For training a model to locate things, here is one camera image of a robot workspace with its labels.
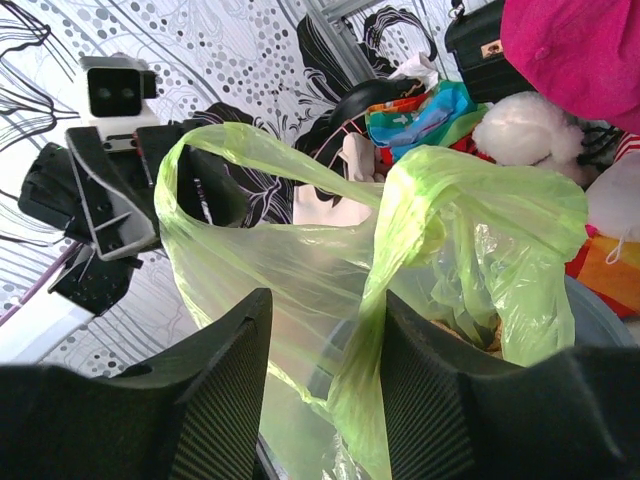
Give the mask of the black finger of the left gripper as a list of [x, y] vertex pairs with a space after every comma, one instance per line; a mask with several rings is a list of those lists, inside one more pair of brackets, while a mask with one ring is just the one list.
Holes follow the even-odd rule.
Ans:
[[[148, 185], [159, 178], [162, 159], [186, 133], [203, 127], [201, 119], [138, 128], [134, 133]], [[248, 200], [227, 171], [226, 160], [202, 149], [185, 146], [178, 160], [178, 204], [193, 218], [219, 227], [239, 227]]]

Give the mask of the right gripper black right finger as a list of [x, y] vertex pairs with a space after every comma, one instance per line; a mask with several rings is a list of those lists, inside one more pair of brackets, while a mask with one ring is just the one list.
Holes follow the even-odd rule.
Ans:
[[520, 367], [389, 294], [380, 382], [396, 479], [639, 475], [635, 348], [572, 347]]

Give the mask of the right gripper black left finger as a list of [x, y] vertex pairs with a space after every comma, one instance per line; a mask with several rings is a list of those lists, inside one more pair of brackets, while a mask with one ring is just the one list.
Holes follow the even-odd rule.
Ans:
[[1, 370], [5, 479], [269, 479], [259, 425], [273, 318], [257, 289], [121, 374]]

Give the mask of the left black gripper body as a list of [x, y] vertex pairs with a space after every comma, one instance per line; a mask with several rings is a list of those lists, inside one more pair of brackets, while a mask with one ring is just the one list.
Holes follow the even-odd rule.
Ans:
[[65, 132], [90, 241], [104, 261], [160, 247], [154, 188], [165, 127], [139, 127], [105, 139], [94, 126]]

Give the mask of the green plastic trash bag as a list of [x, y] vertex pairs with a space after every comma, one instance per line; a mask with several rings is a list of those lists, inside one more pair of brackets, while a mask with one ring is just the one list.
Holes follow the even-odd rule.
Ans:
[[[178, 203], [187, 146], [370, 209], [355, 226], [218, 227]], [[200, 327], [268, 288], [273, 328], [260, 431], [292, 479], [391, 475], [379, 364], [385, 298], [473, 341], [500, 326], [503, 358], [569, 347], [565, 266], [586, 241], [581, 187], [440, 146], [406, 153], [383, 183], [354, 182], [243, 123], [185, 134], [161, 162], [155, 209], [176, 285]]]

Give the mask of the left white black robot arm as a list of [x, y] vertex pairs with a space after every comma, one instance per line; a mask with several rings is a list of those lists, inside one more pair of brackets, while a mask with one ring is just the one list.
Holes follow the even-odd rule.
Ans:
[[142, 265], [139, 254], [161, 246], [154, 207], [160, 164], [201, 124], [171, 122], [107, 139], [94, 127], [76, 127], [67, 131], [65, 146], [41, 150], [18, 206], [79, 244], [50, 292], [97, 316], [124, 297]]

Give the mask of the colorful printed bag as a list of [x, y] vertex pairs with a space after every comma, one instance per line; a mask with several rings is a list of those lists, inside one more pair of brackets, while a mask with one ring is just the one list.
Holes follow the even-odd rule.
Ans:
[[442, 81], [413, 97], [373, 105], [365, 114], [369, 139], [390, 165], [421, 146], [450, 147], [471, 134], [488, 111], [461, 82]]

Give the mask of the magenta fabric bag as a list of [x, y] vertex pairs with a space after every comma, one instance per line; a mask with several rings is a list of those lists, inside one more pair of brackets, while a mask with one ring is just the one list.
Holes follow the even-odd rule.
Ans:
[[555, 105], [639, 132], [637, 1], [509, 0], [501, 41], [508, 62]]

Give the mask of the black leather handbag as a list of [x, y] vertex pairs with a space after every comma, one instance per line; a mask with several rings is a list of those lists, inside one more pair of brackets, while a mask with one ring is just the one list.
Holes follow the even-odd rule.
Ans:
[[506, 60], [501, 42], [504, 1], [492, 1], [467, 13], [462, 1], [451, 2], [452, 22], [445, 47], [454, 56], [462, 81], [475, 103], [497, 103], [534, 87]]

